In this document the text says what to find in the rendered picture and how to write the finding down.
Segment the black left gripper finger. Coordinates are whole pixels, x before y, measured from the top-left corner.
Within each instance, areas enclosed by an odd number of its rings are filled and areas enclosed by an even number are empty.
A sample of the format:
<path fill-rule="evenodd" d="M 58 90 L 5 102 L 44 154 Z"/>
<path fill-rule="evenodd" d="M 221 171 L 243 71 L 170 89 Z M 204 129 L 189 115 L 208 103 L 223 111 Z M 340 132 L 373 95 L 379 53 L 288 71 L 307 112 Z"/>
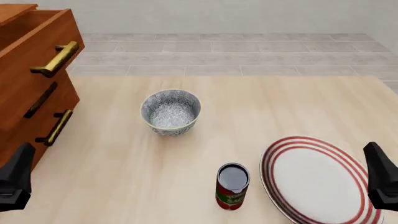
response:
<path fill-rule="evenodd" d="M 25 142 L 0 168 L 0 194 L 14 194 L 17 190 L 31 193 L 30 175 L 34 154 L 35 148 Z"/>

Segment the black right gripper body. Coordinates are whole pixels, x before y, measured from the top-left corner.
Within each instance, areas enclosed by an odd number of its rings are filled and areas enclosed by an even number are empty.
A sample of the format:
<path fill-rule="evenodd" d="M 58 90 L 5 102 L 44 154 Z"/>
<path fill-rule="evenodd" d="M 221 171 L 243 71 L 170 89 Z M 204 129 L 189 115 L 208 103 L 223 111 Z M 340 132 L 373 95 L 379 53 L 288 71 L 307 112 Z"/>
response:
<path fill-rule="evenodd" d="M 374 189 L 368 197 L 378 210 L 398 210 L 398 188 Z"/>

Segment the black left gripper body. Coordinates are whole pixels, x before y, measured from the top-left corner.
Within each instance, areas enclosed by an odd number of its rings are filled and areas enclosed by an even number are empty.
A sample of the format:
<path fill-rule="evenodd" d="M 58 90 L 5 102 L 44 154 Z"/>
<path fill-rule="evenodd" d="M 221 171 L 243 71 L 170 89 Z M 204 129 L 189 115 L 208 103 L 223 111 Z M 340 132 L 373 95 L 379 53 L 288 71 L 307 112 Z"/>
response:
<path fill-rule="evenodd" d="M 0 210 L 23 210 L 27 205 L 31 188 L 0 188 Z"/>

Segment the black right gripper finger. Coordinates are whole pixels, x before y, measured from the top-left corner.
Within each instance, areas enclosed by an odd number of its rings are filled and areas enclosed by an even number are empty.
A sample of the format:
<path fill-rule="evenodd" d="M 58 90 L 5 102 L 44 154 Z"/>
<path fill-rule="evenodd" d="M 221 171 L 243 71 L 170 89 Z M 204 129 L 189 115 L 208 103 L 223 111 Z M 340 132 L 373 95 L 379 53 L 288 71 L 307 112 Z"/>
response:
<path fill-rule="evenodd" d="M 398 190 L 398 167 L 375 142 L 364 148 L 370 190 Z"/>

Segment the white plate with red rings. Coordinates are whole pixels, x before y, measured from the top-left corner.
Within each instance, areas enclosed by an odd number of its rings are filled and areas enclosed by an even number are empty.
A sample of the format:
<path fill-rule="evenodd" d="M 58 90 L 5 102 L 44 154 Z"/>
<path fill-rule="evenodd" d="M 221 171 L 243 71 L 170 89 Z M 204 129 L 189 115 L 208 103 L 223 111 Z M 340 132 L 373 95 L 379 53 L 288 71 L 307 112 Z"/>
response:
<path fill-rule="evenodd" d="M 382 224 L 368 197 L 367 169 L 321 139 L 289 136 L 273 142 L 259 164 L 269 198 L 294 224 Z"/>

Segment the patterned grey-blue bowl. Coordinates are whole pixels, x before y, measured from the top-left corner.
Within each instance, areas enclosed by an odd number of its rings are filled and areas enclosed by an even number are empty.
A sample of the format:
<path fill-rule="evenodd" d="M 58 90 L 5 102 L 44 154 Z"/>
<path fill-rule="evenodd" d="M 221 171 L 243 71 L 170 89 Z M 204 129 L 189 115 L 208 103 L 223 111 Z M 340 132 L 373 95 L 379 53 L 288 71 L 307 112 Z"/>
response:
<path fill-rule="evenodd" d="M 188 91 L 167 89 L 148 96 L 141 104 L 145 123 L 162 136 L 179 136 L 194 127 L 200 100 Z"/>

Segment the closed wooden drawer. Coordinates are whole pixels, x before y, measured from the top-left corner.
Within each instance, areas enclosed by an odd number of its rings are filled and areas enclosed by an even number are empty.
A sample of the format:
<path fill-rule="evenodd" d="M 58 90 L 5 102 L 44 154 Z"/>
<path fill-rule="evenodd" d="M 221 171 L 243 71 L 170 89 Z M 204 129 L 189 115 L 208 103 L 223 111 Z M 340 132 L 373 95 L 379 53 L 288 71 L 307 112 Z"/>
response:
<path fill-rule="evenodd" d="M 17 151 L 22 143 L 28 142 L 35 148 L 35 166 L 47 150 L 43 143 L 35 142 L 36 138 L 45 138 L 59 120 L 53 117 L 55 113 L 73 110 L 79 102 L 79 97 L 50 100 L 36 112 L 33 117 L 22 119 L 10 130 L 0 129 L 0 167 L 2 167 Z"/>
<path fill-rule="evenodd" d="M 0 77 L 0 131 L 40 126 L 54 113 L 73 109 L 79 97 L 66 70 L 53 78 L 26 73 Z"/>

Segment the open wooden drawer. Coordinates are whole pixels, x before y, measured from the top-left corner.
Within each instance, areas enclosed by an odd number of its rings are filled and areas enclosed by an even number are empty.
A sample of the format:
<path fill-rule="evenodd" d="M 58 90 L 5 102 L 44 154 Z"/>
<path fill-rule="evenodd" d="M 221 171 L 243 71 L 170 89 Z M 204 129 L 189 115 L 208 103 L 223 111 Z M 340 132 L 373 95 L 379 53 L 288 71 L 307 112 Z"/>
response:
<path fill-rule="evenodd" d="M 60 70 L 85 48 L 71 9 L 31 10 L 1 24 L 0 77 L 32 73 L 31 67 L 43 67 L 58 54 L 56 45 L 71 41 L 78 42 L 79 49 Z"/>

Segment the wooden cabinet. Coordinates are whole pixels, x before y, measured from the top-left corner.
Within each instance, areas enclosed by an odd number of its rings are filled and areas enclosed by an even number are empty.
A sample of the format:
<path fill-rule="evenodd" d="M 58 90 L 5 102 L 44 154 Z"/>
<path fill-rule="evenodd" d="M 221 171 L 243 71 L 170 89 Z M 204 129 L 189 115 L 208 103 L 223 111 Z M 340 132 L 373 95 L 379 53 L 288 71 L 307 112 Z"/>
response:
<path fill-rule="evenodd" d="M 0 4 L 0 25 L 6 24 L 9 21 L 15 19 L 16 17 L 21 16 L 25 12 L 31 10 L 43 10 L 43 9 L 38 9 L 36 4 Z"/>

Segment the red tomato sauce tin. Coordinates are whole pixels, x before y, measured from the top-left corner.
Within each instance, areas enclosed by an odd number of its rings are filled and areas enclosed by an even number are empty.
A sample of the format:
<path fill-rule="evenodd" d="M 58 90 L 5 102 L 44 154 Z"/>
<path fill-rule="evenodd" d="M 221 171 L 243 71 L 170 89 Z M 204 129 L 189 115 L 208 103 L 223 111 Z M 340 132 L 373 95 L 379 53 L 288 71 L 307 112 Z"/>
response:
<path fill-rule="evenodd" d="M 224 210 L 239 209 L 250 183 L 249 171 L 237 163 L 224 164 L 216 176 L 215 199 Z"/>

